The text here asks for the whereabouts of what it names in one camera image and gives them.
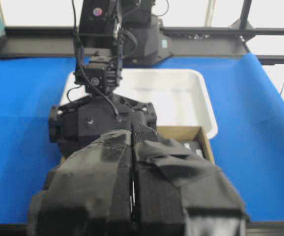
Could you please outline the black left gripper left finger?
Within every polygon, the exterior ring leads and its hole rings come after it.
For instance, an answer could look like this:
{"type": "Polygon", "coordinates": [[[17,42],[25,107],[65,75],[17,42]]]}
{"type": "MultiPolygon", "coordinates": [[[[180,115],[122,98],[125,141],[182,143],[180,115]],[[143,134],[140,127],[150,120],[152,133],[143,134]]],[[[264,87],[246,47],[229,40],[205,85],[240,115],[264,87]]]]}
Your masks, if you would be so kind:
{"type": "Polygon", "coordinates": [[[29,236],[131,234],[131,132],[112,130],[47,176],[28,212],[29,236]]]}

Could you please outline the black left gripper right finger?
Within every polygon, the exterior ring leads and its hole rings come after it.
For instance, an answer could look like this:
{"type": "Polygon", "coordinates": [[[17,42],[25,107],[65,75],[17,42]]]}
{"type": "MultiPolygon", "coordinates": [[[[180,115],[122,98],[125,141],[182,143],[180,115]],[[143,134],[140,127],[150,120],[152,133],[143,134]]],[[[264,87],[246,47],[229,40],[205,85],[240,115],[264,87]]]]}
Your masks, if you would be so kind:
{"type": "Polygon", "coordinates": [[[240,195],[220,168],[179,142],[140,141],[137,160],[179,190],[186,236],[244,236],[247,215],[240,195]]]}

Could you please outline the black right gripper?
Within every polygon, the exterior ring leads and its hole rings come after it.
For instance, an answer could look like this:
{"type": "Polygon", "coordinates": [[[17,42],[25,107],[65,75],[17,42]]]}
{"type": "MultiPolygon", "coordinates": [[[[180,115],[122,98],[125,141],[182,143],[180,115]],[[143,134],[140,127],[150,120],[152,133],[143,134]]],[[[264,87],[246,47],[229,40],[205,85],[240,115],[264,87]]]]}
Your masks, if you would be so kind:
{"type": "Polygon", "coordinates": [[[152,103],[139,102],[115,93],[110,100],[117,108],[119,118],[111,105],[101,97],[87,95],[74,102],[53,106],[48,119],[50,142],[56,143],[63,129],[69,126],[97,131],[139,122],[152,128],[157,127],[157,115],[152,103]]]}

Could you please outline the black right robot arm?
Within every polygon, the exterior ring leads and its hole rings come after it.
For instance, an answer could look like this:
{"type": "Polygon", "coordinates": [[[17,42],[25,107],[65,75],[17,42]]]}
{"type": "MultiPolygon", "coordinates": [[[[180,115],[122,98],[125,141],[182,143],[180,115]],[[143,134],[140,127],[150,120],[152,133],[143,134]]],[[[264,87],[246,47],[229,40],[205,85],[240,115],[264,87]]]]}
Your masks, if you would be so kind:
{"type": "Polygon", "coordinates": [[[152,13],[152,0],[85,0],[74,20],[76,88],[85,96],[53,106],[49,138],[62,157],[84,148],[113,129],[130,130],[134,122],[157,128],[151,103],[115,93],[125,66],[154,66],[172,56],[170,39],[152,13]]]}

